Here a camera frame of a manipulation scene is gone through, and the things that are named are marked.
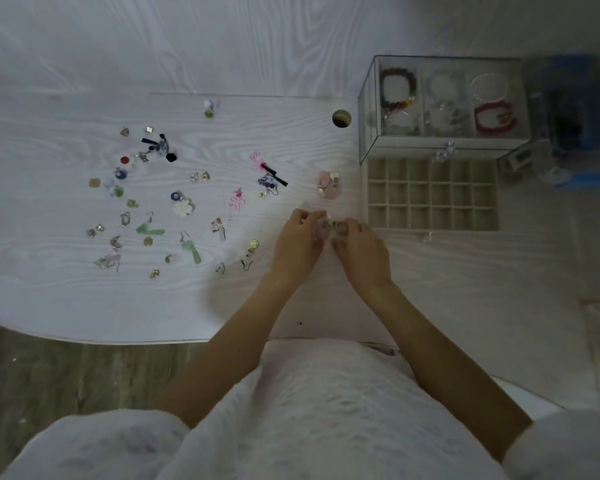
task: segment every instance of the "white shirt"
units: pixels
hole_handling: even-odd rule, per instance
[[[402,357],[339,340],[274,341],[197,428],[163,411],[69,416],[0,478],[600,480],[600,413],[536,422],[501,466]]]

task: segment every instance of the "bracelet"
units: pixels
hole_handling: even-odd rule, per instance
[[[409,97],[403,101],[389,102],[384,98],[384,78],[390,75],[401,75],[409,83]],[[389,112],[395,111],[396,109],[407,109],[413,104],[413,100],[416,99],[416,76],[413,72],[408,69],[400,67],[392,67],[384,69],[380,72],[380,106],[383,109],[387,109]]]
[[[498,109],[498,108],[503,108],[503,109],[509,110],[509,112],[502,115],[502,117],[498,117],[498,119],[503,122],[508,120],[507,124],[505,124],[503,126],[498,126],[496,128],[489,128],[487,126],[483,126],[480,124],[480,121],[478,120],[478,114],[480,114],[481,112],[488,111],[490,109]],[[508,133],[509,131],[511,131],[513,128],[515,128],[518,125],[518,119],[515,116],[512,117],[512,115],[513,115],[513,112],[511,111],[512,109],[513,109],[513,104],[510,102],[506,102],[504,100],[500,100],[500,101],[496,101],[496,102],[486,102],[486,103],[476,107],[473,110],[473,115],[475,117],[476,131],[478,131],[479,133],[485,133],[485,134]]]

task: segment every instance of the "wood grain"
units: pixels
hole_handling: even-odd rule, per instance
[[[33,335],[97,343],[207,340],[268,269],[280,227],[295,207],[360,215],[361,170],[353,99],[224,97],[213,120],[200,96],[0,97],[0,324]],[[350,128],[331,115],[347,109]],[[164,132],[178,154],[138,163],[123,182],[125,198],[88,188],[108,178],[121,155],[143,147],[142,129]],[[118,134],[123,126],[131,136]],[[254,150],[289,182],[278,196],[257,198]],[[318,170],[338,170],[336,201],[321,199]],[[189,182],[193,171],[211,180]],[[228,206],[242,188],[241,212]],[[194,213],[177,217],[169,194],[183,191]],[[563,406],[596,405],[580,311],[578,276],[564,201],[534,180],[501,187],[502,232],[492,235],[384,233],[393,275],[431,320],[498,377]],[[120,225],[127,198],[139,202]],[[152,210],[166,229],[151,248],[135,227]],[[211,233],[220,217],[225,242]],[[88,239],[85,230],[103,224]],[[180,248],[180,231],[202,263]],[[119,273],[93,261],[121,234]],[[249,271],[239,263],[251,239],[260,247]],[[163,259],[176,255],[170,265]],[[224,262],[225,275],[215,273]],[[152,268],[160,277],[149,279]],[[315,272],[280,316],[275,337],[338,337],[392,343],[355,296],[336,257],[325,250]]]
[[[0,0],[0,89],[357,95],[371,58],[600,53],[600,0]]]

